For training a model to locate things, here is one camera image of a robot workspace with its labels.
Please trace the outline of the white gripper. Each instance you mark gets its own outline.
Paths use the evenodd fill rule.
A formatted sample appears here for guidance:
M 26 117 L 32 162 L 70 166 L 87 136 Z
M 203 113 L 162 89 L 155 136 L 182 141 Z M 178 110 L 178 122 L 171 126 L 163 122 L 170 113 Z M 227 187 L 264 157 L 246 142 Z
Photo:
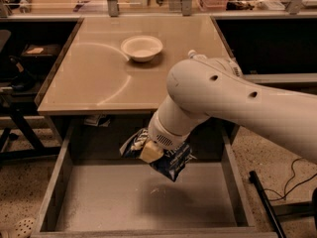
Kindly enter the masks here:
M 159 121 L 158 112 L 153 115 L 148 131 L 150 140 L 145 143 L 140 154 L 140 159 L 148 164 L 160 159 L 163 156 L 163 149 L 176 149 L 188 137 L 188 134 L 182 136 L 168 132 Z

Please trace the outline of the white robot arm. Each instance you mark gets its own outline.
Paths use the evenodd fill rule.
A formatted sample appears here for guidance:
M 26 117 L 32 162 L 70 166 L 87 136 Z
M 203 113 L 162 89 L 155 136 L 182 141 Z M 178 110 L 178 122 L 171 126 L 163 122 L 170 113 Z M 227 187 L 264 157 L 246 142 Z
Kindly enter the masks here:
M 228 59 L 186 59 L 166 79 L 167 97 L 149 136 L 172 150 L 211 117 L 243 126 L 311 162 L 317 161 L 317 96 L 251 83 Z

